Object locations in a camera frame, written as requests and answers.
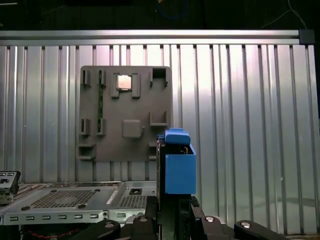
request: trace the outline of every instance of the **gray square block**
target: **gray square block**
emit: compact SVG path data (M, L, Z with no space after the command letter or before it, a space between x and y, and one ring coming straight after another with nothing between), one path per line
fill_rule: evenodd
M140 120L124 120L122 122L122 137L138 139L141 138L143 128Z

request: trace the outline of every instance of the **ventilation grille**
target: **ventilation grille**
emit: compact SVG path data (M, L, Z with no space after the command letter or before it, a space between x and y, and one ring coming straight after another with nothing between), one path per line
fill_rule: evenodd
M31 204L35 209L42 208L73 208L86 204L95 194L92 190L59 190L50 192Z
M120 203L120 208L144 209L147 205L148 196L126 196Z

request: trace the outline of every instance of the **blue bracket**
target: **blue bracket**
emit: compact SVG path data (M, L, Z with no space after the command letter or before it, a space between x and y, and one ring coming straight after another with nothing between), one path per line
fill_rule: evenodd
M183 128L170 128L165 130L164 141L166 144L190 145L191 139L189 133Z
M197 186L196 151L187 131L170 128L165 131L165 144L185 145L187 154L165 155L165 193L195 194Z

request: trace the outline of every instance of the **metal frame bar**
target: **metal frame bar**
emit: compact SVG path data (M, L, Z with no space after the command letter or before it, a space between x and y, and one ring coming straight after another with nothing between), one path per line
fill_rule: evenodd
M298 30L2 31L0 46L299 44Z

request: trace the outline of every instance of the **corrugated metal wall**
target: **corrugated metal wall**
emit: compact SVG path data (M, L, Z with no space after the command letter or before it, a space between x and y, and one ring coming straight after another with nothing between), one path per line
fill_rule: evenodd
M154 161L75 159L79 74L88 65L171 67L173 125L189 131L197 151L206 214L319 232L313 46L0 46L0 170L22 171L26 183L156 180Z

